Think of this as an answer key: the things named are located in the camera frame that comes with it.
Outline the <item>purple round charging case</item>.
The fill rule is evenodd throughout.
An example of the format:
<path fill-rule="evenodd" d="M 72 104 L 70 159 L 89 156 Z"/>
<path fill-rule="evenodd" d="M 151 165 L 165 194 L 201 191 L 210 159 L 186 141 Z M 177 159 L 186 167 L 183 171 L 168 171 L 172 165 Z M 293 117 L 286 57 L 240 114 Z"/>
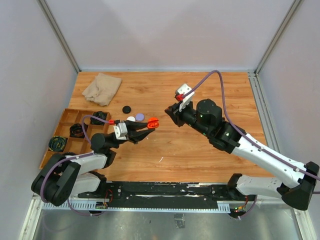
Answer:
<path fill-rule="evenodd" d="M 135 115 L 135 120 L 138 122 L 142 122 L 145 119 L 145 115 L 143 113 L 137 113 Z"/>

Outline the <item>orange round charging case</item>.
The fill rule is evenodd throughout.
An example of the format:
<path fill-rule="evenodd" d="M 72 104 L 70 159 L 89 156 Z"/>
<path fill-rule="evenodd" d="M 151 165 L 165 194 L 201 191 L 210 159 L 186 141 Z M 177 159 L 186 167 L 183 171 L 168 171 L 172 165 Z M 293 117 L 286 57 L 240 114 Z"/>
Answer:
<path fill-rule="evenodd" d="M 156 129 L 160 126 L 160 123 L 159 123 L 159 119 L 156 118 L 156 117 L 151 117 L 148 119 L 147 121 L 147 128 L 148 129 Z"/>

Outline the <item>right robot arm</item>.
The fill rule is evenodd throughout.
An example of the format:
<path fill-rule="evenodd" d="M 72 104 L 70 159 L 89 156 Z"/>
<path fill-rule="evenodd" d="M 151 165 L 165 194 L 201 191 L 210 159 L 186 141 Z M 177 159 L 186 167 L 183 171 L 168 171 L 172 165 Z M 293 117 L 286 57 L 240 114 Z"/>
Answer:
<path fill-rule="evenodd" d="M 222 109 L 210 99 L 193 107 L 175 103 L 165 113 L 175 125 L 185 124 L 204 135 L 216 149 L 232 154 L 265 169 L 272 177 L 252 177 L 242 173 L 232 175 L 226 188 L 227 196 L 238 200 L 243 195 L 261 195 L 281 199 L 290 207 L 306 211 L 319 180 L 318 164 L 299 162 L 262 144 L 243 129 L 232 126 L 222 115 Z"/>

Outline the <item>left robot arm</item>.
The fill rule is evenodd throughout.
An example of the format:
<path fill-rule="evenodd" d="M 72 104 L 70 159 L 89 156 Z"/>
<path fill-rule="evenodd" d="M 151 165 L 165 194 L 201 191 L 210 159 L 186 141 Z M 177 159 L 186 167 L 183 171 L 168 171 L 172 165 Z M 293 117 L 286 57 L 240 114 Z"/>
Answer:
<path fill-rule="evenodd" d="M 96 133 L 90 142 L 91 152 L 83 154 L 55 153 L 31 184 L 31 191 L 44 203 L 58 207 L 69 197 L 91 193 L 101 198 L 107 193 L 107 179 L 97 170 L 109 167 L 115 157 L 114 149 L 130 142 L 138 144 L 159 127 L 159 119 L 147 122 L 112 120 L 112 133 Z"/>

